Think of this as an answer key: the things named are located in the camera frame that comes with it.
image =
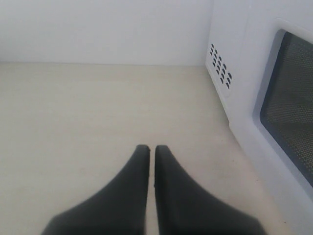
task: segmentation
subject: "white wall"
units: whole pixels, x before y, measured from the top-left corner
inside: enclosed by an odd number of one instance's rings
[[[0,61],[204,65],[211,0],[2,0]]]

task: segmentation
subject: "microwave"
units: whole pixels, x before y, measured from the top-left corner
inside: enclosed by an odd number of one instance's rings
[[[313,1],[214,1],[205,65],[282,216],[312,234]]]

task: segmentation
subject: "mesh screen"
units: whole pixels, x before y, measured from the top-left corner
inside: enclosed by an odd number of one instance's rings
[[[285,34],[260,119],[313,186],[313,44]]]

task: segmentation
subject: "beige countertop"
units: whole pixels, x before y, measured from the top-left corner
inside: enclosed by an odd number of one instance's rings
[[[137,144],[151,148],[147,234],[156,235],[154,149],[206,190],[291,232],[234,136],[204,67],[0,64],[0,234],[36,235],[92,196]]]

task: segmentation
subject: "black object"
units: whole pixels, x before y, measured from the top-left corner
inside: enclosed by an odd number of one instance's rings
[[[260,121],[313,186],[313,44],[285,34]]]
[[[118,175],[82,204],[54,217],[42,235],[143,235],[150,150],[138,145]]]
[[[265,235],[250,217],[199,186],[165,145],[156,147],[156,209],[160,235]]]

